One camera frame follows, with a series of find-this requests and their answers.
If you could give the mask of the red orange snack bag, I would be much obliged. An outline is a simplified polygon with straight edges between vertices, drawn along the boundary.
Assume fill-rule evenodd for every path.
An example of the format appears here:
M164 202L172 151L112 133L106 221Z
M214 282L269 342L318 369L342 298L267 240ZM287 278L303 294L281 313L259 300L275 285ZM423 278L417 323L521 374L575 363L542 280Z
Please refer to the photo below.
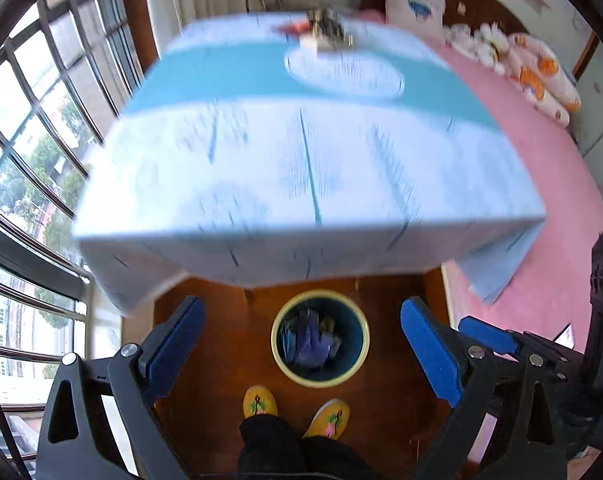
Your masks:
M308 35L311 29L311 25L308 21L299 21L295 23L289 23L277 26L275 29L279 34L300 37Z

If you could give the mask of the blue surgical face mask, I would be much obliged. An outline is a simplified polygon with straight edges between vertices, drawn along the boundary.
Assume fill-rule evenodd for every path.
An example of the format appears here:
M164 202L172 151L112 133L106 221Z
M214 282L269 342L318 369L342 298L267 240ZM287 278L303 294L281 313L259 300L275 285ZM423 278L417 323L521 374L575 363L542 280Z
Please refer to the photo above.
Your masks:
M285 321L280 326L280 354L287 365L298 365L298 322Z

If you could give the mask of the purple plastic bag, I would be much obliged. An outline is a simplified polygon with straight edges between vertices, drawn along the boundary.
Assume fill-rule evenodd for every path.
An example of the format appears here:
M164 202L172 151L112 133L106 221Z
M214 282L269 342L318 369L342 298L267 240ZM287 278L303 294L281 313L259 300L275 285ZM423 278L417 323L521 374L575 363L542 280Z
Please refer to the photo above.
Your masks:
M335 334L335 322L329 316L305 309L298 318L299 366L323 367L328 359L334 359L341 348L341 338Z

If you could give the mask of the blue trash bin yellow rim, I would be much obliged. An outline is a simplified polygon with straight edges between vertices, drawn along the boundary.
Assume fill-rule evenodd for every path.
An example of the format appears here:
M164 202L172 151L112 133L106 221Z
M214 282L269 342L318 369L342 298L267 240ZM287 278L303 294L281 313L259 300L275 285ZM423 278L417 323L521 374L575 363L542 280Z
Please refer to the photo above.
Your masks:
M348 382L367 359L369 323L361 308L330 289L292 297L271 328L271 350L278 368L308 388L332 388Z

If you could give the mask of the pink bed sheet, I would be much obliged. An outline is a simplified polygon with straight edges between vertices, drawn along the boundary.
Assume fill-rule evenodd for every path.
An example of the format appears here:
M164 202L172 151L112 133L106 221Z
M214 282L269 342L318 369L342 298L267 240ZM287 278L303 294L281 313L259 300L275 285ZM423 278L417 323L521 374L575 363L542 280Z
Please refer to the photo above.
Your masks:
M443 265L450 324L472 315L506 330L527 330L548 339L570 325L576 350L585 350L591 318L591 249L603 232L603 200L586 163L567 131L534 110L510 81L439 40L425 42L507 134L547 211L533 248L494 304L478 299L455 263Z

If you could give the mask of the left yellow slipper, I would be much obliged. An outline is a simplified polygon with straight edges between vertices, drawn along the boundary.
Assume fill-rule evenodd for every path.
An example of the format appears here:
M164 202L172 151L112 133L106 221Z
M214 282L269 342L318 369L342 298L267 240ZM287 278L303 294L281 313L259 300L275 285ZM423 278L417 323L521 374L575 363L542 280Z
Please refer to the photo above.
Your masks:
M243 400L243 413L245 418L256 415L278 415L276 401L272 392L262 385L249 387Z

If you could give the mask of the yellow slipper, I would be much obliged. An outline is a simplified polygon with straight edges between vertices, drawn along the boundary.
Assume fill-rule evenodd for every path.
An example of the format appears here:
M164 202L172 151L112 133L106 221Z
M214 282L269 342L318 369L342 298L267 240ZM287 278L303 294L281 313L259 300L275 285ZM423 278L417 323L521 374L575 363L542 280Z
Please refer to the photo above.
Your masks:
M245 418L256 415L278 415L276 401L272 392L262 385L249 387L243 400L243 413Z
M338 440L347 428L349 418L349 405L344 400L332 399L318 409L303 437Z

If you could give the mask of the right yellow slipper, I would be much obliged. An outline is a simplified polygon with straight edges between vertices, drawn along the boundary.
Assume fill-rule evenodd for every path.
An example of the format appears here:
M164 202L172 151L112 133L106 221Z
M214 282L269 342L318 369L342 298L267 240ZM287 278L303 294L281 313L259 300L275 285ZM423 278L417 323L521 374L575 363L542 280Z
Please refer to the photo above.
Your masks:
M318 409L303 437L338 440L347 428L349 418L349 405L344 400L332 399Z

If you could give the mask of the tree-print blue tablecloth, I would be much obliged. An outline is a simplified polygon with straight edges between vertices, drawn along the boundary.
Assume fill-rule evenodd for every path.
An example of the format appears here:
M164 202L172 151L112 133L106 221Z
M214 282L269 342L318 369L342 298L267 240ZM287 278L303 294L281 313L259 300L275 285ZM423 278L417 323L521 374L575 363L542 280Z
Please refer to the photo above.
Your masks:
M355 46L318 52L292 21L190 25L112 125L74 219L112 303L449 260L497 299L547 212L487 102L409 32L349 20Z

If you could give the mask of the bear print rolled quilt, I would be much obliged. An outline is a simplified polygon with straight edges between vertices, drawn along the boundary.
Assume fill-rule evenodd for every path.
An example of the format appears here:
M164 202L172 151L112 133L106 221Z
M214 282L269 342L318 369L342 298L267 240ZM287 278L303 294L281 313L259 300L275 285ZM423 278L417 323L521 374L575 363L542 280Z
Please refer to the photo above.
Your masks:
M581 99L555 53L528 34L507 36L509 50L501 60L510 78L535 110L563 128L581 109Z

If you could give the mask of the white plush toy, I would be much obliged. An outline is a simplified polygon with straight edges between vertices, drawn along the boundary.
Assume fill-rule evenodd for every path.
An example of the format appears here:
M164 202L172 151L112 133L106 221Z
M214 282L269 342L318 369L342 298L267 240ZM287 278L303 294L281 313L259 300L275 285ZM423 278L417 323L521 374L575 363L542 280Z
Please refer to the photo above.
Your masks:
M510 44L497 23L483 23L475 30L467 24L454 24L443 32L449 47L499 75L505 74L502 58L510 51Z

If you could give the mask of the metal window grille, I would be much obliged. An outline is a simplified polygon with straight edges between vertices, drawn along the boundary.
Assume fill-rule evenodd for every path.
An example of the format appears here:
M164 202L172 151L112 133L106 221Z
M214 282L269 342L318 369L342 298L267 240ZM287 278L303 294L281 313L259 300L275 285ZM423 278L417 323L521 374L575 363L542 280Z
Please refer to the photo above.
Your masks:
M72 228L141 78L123 0L0 0L0 449L28 467L62 356L122 341Z

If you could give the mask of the beige small box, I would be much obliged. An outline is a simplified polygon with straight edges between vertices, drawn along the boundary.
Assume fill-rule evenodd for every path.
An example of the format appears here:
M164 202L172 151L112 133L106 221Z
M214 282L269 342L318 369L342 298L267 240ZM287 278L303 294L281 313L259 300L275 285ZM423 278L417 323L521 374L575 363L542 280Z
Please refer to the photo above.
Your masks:
M303 35L299 37L299 45L313 53L338 52L351 50L355 45L355 40L352 35L346 35L344 38Z

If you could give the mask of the pink embroidered cushion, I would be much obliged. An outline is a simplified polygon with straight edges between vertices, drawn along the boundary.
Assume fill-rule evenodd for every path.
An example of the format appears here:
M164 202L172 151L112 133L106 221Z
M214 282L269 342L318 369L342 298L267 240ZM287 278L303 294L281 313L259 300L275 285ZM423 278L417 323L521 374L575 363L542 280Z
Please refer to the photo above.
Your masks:
M386 22L421 38L445 40L446 0L385 0Z

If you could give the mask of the black gold crumpled wrapper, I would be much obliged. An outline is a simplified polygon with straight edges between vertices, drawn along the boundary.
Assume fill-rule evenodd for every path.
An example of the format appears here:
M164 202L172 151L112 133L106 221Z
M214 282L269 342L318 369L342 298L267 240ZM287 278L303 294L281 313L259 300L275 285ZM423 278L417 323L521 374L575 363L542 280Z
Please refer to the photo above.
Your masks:
M310 35L329 41L343 41L344 29L337 14L330 8L315 8L307 12Z

